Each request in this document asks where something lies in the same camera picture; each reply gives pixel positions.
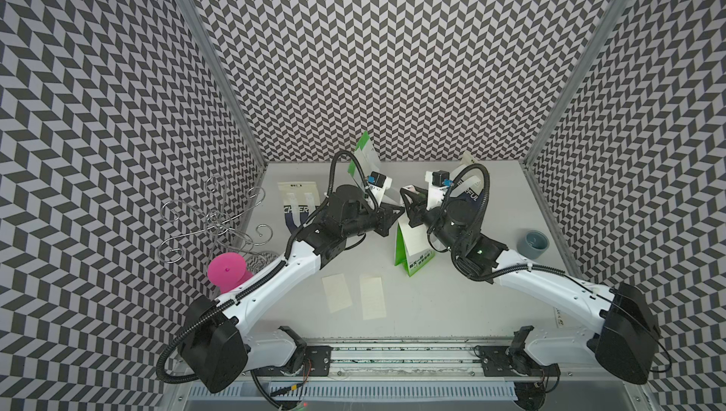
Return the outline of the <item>green white bag front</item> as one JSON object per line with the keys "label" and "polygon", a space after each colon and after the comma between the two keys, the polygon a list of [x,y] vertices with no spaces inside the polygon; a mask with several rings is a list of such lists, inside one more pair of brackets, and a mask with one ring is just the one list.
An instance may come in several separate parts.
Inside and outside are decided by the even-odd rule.
{"label": "green white bag front", "polygon": [[[368,131],[364,131],[358,139],[354,155],[361,166],[365,178],[368,178],[372,172],[380,173],[381,161],[375,149],[374,141]],[[349,162],[348,175],[356,185],[361,186],[363,184],[363,180],[361,180],[353,161]]]}

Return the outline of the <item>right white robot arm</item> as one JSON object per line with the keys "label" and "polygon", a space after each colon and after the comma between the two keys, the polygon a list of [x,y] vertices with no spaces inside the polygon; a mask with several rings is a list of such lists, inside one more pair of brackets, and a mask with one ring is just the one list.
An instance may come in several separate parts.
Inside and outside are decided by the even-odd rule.
{"label": "right white robot arm", "polygon": [[671,371],[671,360],[661,368],[654,365],[656,355],[667,349],[640,289],[625,282],[611,287],[577,279],[482,233],[491,188],[484,165],[467,165],[455,177],[431,172],[427,183],[427,188],[406,186],[400,196],[410,226],[425,227],[425,239],[433,250],[449,253],[464,278],[522,292],[580,324],[559,335],[524,326],[514,337],[510,357],[523,355],[542,367],[597,364],[634,385]]}

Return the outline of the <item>small pink stapler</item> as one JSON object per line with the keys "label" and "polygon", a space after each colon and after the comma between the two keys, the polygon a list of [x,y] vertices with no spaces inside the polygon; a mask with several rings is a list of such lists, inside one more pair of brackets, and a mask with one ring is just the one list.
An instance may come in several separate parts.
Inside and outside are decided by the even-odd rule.
{"label": "small pink stapler", "polygon": [[403,186],[401,188],[401,191],[402,192],[406,191],[407,193],[412,194],[412,195],[420,195],[421,194],[421,192],[418,190],[418,188],[416,186],[414,186],[414,185],[406,185],[406,186]]}

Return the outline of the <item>green white bag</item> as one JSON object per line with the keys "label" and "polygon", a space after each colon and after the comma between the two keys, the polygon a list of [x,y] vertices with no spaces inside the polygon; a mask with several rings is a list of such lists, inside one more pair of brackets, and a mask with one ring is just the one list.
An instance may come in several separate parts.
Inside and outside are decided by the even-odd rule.
{"label": "green white bag", "polygon": [[[375,149],[374,141],[368,131],[364,131],[358,139],[354,155],[361,166],[365,178],[368,178],[372,172],[380,173],[381,161]],[[349,162],[348,175],[356,185],[361,186],[363,184],[363,180],[361,180],[353,161]]]}
{"label": "green white bag", "polygon": [[408,218],[398,222],[394,264],[402,265],[409,277],[414,276],[436,256],[436,251],[429,246],[427,228],[412,228]]}

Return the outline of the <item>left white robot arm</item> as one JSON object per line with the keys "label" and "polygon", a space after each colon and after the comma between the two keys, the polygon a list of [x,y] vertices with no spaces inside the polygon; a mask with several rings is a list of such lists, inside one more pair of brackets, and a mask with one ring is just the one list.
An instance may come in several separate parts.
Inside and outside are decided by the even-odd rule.
{"label": "left white robot arm", "polygon": [[350,238],[386,237],[404,212],[383,199],[392,179],[365,171],[354,153],[337,152],[330,169],[325,198],[291,233],[282,255],[244,284],[188,308],[183,329],[157,360],[158,380],[200,381],[217,393],[247,371],[300,369],[306,342],[287,326],[261,330],[257,322],[300,282],[349,250]]}

